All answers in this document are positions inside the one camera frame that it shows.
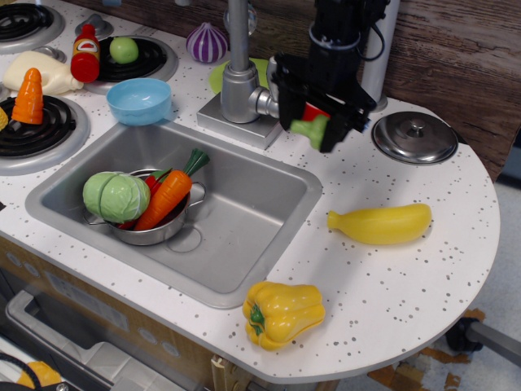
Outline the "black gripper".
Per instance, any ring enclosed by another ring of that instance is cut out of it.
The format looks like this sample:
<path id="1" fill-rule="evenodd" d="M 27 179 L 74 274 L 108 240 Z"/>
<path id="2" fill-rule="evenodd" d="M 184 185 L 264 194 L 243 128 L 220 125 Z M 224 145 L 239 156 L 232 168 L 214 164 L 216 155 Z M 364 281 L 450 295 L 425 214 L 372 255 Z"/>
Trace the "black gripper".
<path id="1" fill-rule="evenodd" d="M 311 42 L 306 58 L 285 53 L 274 56 L 276 66 L 269 80 L 278 88 L 279 122 L 284 130 L 302 119 L 306 103 L 330 115 L 321 153 L 332 152 L 351 130 L 365 129 L 375 108 L 375 101 L 357 80 L 366 43 L 365 38 L 347 45 Z"/>

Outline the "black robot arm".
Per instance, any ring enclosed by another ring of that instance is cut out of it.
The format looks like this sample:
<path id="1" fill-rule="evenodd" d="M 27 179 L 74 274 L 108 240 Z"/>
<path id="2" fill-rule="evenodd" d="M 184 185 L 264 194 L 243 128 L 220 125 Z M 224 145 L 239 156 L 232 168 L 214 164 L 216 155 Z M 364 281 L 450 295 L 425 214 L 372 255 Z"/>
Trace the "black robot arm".
<path id="1" fill-rule="evenodd" d="M 376 102 L 357 80 L 371 32 L 379 31 L 386 1 L 317 1 L 307 57 L 278 53 L 271 77 L 278 87 L 279 121 L 332 152 L 351 130 L 362 132 Z"/>

